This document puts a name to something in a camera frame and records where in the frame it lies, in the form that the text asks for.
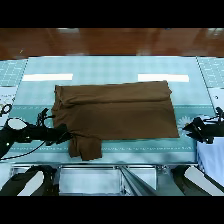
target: table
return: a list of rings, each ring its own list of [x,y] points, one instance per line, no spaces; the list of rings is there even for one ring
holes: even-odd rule
[[[138,74],[185,74],[187,83],[169,82],[172,90],[179,139],[104,141],[103,158],[89,163],[138,163],[169,164],[195,163],[197,160],[195,142],[182,131],[183,123],[200,114],[213,116],[212,106],[196,57],[161,56],[62,56],[31,57],[26,74],[73,73],[72,81],[22,81],[10,117],[21,117],[35,123],[43,108],[54,103],[55,85],[83,85],[137,82]],[[28,152],[40,144],[15,143],[8,156]],[[70,158],[68,142],[51,147],[41,147],[35,153],[9,162],[20,163],[83,163],[79,157]]]

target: brown wooden surface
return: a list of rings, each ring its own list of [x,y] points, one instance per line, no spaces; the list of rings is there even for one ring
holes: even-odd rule
[[[224,57],[224,29],[0,28],[0,60],[59,55]]]

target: brown cloth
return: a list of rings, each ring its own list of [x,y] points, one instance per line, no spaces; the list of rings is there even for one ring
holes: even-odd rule
[[[166,81],[55,86],[54,127],[67,125],[71,157],[102,157],[101,140],[178,138]]]

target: folded garment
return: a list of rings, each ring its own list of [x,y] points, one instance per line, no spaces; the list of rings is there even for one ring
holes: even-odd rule
[[[71,157],[102,157],[102,140],[178,138],[166,81],[55,86],[54,127],[65,123],[74,138]]]

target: metal bar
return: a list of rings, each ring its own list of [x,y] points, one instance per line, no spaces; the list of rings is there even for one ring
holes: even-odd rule
[[[118,169],[120,169],[123,174],[134,196],[158,196],[150,185],[128,170],[125,166],[119,166]]]

